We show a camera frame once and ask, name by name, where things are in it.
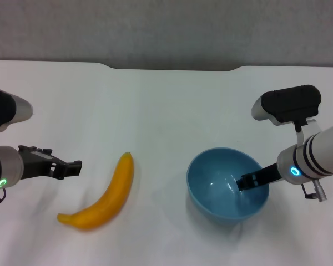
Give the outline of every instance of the bowl rim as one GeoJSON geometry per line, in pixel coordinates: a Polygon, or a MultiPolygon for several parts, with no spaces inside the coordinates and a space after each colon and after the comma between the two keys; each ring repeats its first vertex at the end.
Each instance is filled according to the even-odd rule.
{"type": "Polygon", "coordinates": [[[211,150],[218,150],[218,149],[221,149],[221,150],[232,150],[232,151],[236,151],[236,152],[239,152],[241,154],[244,154],[245,156],[247,156],[248,158],[250,158],[251,160],[253,160],[258,166],[259,166],[259,169],[262,169],[262,166],[257,162],[255,161],[251,156],[249,156],[248,154],[242,152],[242,151],[239,151],[237,149],[232,149],[232,148],[227,148],[227,147],[215,147],[215,148],[210,148],[210,149],[207,149],[205,151],[202,151],[200,152],[199,154],[197,154],[195,156],[195,158],[193,158],[193,160],[191,161],[191,163],[189,164],[189,167],[188,167],[188,171],[186,172],[186,184],[188,185],[188,191],[189,191],[189,194],[191,195],[191,198],[194,200],[194,202],[203,210],[205,211],[207,214],[210,214],[211,216],[214,216],[218,219],[228,219],[228,220],[243,220],[243,219],[247,219],[255,214],[257,214],[258,212],[260,212],[260,210],[264,207],[264,205],[266,204],[266,202],[268,201],[268,198],[269,198],[269,184],[265,185],[268,187],[268,192],[266,194],[266,198],[264,200],[264,202],[262,203],[262,205],[259,207],[259,209],[254,212],[254,213],[251,213],[251,214],[247,214],[247,215],[244,215],[244,216],[240,216],[240,217],[228,217],[228,216],[221,216],[219,214],[216,214],[216,213],[213,213],[211,212],[210,210],[208,210],[204,205],[201,204],[201,202],[198,201],[198,199],[194,196],[193,192],[191,191],[190,189],[190,186],[189,186],[189,170],[190,170],[190,167],[191,165],[193,164],[193,162],[196,160],[196,158],[198,158],[201,154],[204,154],[205,152],[208,152],[208,151],[211,151],[211,150]]]}

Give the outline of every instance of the banana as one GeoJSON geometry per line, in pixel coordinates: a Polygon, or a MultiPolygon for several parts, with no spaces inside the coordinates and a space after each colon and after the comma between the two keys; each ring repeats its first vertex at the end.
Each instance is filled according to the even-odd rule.
{"type": "Polygon", "coordinates": [[[117,163],[110,185],[95,204],[75,214],[59,213],[57,220],[82,230],[94,229],[107,223],[125,204],[133,175],[133,158],[126,152],[117,163]]]}

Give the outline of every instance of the blue bowl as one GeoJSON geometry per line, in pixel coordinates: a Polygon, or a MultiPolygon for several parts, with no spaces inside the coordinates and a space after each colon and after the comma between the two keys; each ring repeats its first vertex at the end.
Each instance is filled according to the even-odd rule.
{"type": "Polygon", "coordinates": [[[261,169],[243,152],[229,148],[206,150],[191,162],[186,180],[191,200],[208,218],[222,223],[240,222],[256,214],[269,195],[269,185],[239,191],[241,175],[261,169]]]}

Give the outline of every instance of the gray wall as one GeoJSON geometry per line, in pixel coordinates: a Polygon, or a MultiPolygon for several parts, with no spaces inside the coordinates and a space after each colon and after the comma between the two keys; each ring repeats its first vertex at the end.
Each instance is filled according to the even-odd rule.
{"type": "Polygon", "coordinates": [[[0,59],[333,66],[333,0],[0,0],[0,59]]]}

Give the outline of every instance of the white table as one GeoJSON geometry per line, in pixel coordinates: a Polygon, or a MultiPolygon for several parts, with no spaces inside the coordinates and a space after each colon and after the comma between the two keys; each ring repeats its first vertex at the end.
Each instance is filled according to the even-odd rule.
{"type": "Polygon", "coordinates": [[[30,120],[0,133],[0,145],[47,147],[62,160],[83,161],[78,177],[37,177],[7,190],[0,266],[333,265],[333,177],[322,181],[323,203],[304,199],[300,186],[272,184],[264,209],[233,228],[209,222],[186,189],[189,163],[211,147],[274,163],[296,142],[294,128],[255,121],[250,109],[266,91],[303,84],[321,91],[316,119],[322,129],[332,126],[333,68],[199,72],[0,61],[0,89],[34,107],[30,120]],[[58,212],[102,195],[125,151],[136,171],[121,213],[92,232],[58,223],[58,212]]]}

